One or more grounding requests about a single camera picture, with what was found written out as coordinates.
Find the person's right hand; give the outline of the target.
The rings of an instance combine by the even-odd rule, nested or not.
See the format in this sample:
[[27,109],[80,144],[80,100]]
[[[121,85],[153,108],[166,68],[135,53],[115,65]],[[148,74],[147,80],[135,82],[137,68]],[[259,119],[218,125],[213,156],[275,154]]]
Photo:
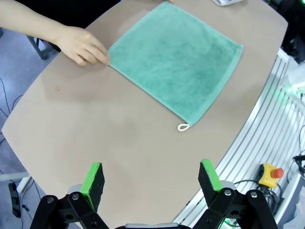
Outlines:
[[80,66],[101,62],[110,65],[110,55],[103,44],[90,32],[79,27],[63,26],[54,44]]

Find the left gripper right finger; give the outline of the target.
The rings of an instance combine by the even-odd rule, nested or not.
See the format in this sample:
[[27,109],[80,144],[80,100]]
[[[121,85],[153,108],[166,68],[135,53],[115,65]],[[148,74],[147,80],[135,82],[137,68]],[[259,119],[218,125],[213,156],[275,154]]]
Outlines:
[[224,187],[209,159],[200,162],[198,175],[208,209],[195,229],[218,229],[225,219],[235,219],[242,229],[276,229],[277,223],[262,192],[256,189],[241,194]]

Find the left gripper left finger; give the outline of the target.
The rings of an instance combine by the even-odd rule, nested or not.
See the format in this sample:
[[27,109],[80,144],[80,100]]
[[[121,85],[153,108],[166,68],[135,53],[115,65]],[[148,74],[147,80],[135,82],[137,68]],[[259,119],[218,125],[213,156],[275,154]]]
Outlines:
[[93,162],[80,191],[74,191],[59,199],[44,196],[37,207],[31,229],[66,229],[79,222],[84,229],[107,229],[97,213],[105,179],[102,163]]

